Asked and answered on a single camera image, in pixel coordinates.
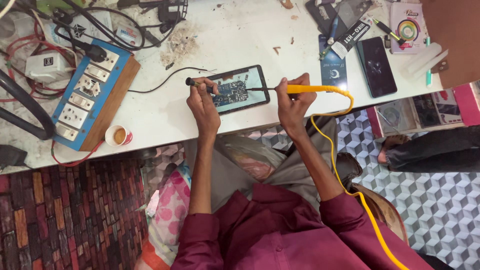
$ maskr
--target tablet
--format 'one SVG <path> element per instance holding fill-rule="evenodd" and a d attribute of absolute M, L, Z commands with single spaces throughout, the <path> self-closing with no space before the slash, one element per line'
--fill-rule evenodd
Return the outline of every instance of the tablet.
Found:
<path fill-rule="evenodd" d="M 268 91 L 246 91 L 247 88 L 266 87 L 260 65 L 237 69 L 207 77 L 218 84 L 222 95 L 212 95 L 220 115 L 270 102 Z"/>

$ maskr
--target left hand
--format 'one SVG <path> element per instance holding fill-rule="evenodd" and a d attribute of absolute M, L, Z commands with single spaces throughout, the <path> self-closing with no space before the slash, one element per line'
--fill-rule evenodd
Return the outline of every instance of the left hand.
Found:
<path fill-rule="evenodd" d="M 193 80 L 200 83 L 200 86 L 190 86 L 190 96 L 187 98 L 187 104 L 197 121 L 198 136 L 199 138 L 215 140 L 220 127 L 220 116 L 213 104 L 212 96 L 207 93 L 206 87 L 212 87 L 213 92 L 218 94 L 218 86 L 205 77 Z"/>

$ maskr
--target plastic bag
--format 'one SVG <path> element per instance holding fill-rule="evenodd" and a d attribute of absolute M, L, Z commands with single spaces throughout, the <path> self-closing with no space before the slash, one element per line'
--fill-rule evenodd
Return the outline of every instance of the plastic bag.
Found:
<path fill-rule="evenodd" d="M 284 154 L 247 137 L 228 135 L 222 137 L 232 158 L 251 177 L 265 181 L 287 158 Z"/>

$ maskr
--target glue tube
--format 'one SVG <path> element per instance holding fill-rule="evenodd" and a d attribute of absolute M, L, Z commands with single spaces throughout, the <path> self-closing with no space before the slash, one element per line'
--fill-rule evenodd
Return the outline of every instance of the glue tube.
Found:
<path fill-rule="evenodd" d="M 332 50 L 341 59 L 344 59 L 357 41 L 371 28 L 372 24 L 373 19 L 368 16 L 359 19 L 347 32 L 337 39 L 332 45 Z"/>

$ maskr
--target screwdriver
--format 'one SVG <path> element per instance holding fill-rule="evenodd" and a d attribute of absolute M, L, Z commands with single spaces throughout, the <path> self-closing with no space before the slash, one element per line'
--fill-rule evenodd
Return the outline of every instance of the screwdriver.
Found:
<path fill-rule="evenodd" d="M 275 90 L 275 88 L 247 88 L 247 91 L 266 91 L 266 90 Z M 299 94 L 305 92 L 339 92 L 340 88 L 336 86 L 300 86 L 300 85 L 287 85 L 287 94 Z"/>
<path fill-rule="evenodd" d="M 185 80 L 185 84 L 188 85 L 188 86 L 195 86 L 195 87 L 199 87 L 200 84 L 194 80 L 192 80 L 192 78 L 188 77 L 186 80 Z M 210 93 L 210 94 L 215 94 L 213 92 L 213 88 L 210 87 L 210 86 L 207 86 L 207 93 Z"/>
<path fill-rule="evenodd" d="M 373 19 L 373 22 L 385 33 L 391 35 L 398 42 L 399 45 L 402 45 L 406 42 L 406 40 L 404 40 L 403 38 L 400 38 L 399 36 L 395 35 L 395 33 L 390 28 L 388 28 L 388 26 L 386 26 L 384 23 L 380 22 L 377 19 Z"/>

